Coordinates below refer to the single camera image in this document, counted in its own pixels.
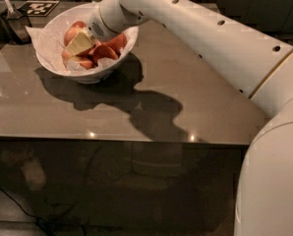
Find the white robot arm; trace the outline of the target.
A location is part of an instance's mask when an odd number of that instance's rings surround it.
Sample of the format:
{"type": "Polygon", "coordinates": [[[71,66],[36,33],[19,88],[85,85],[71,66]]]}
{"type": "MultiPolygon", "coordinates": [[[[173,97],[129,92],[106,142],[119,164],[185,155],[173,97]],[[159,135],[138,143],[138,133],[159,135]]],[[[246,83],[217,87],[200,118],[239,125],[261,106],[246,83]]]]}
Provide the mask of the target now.
{"type": "Polygon", "coordinates": [[[162,24],[270,116],[243,161],[234,236],[293,236],[293,46],[189,0],[103,0],[81,15],[107,35],[162,24]]]}

